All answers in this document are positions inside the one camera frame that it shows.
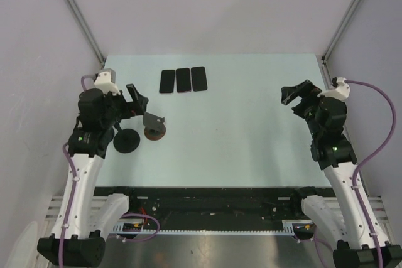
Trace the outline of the purple phone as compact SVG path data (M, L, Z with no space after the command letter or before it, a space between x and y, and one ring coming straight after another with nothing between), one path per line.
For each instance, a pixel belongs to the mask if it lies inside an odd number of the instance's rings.
M178 93L190 92L192 90L189 68L176 69L176 89Z

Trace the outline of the black stand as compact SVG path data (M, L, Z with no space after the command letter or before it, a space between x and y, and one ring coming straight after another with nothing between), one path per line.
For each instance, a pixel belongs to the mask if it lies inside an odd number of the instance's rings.
M140 144L139 133L134 129L122 129L119 123L114 124L117 130L113 139L113 145L117 152L128 154L136 150Z

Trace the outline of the black phone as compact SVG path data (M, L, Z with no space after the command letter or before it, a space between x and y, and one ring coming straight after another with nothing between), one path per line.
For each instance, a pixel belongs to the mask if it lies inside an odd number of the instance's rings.
M208 84L205 67L192 67L190 73L192 78L192 90L194 92L206 91Z

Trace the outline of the silver white phone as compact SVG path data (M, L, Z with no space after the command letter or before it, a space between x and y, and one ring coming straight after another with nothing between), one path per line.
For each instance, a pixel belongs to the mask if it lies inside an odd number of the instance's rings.
M171 94L175 87L175 70L162 70L159 93Z

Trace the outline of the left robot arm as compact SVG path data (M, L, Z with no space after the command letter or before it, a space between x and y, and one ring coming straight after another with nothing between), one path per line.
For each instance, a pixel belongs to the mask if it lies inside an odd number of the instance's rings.
M63 152L68 161L68 178L62 205L49 237L38 241L37 251L58 267L99 267L107 237L123 215L130 218L139 210L136 199L111 194L92 220L90 213L95 186L110 143L120 153L133 152L140 136L122 129L123 119L146 113L148 98L133 84L126 86L132 100L122 92L91 88L79 95L79 113Z

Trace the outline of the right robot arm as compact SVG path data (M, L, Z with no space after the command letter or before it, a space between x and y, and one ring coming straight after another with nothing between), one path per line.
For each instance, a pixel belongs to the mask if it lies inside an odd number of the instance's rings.
M345 137L345 100L350 81L334 78L332 89L323 91L311 81L281 88L281 103L305 120L312 136L312 159L328 179L337 199L340 214L327 206L314 187L296 190L290 212L296 218L308 217L332 249L336 267L397 267L401 246L392 244L380 226L366 195L352 144Z

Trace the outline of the round wooden phone stand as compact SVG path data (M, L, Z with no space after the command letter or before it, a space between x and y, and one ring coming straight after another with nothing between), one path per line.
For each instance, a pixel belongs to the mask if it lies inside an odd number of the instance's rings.
M165 118L149 112L143 115L144 135L150 141L158 141L166 134Z

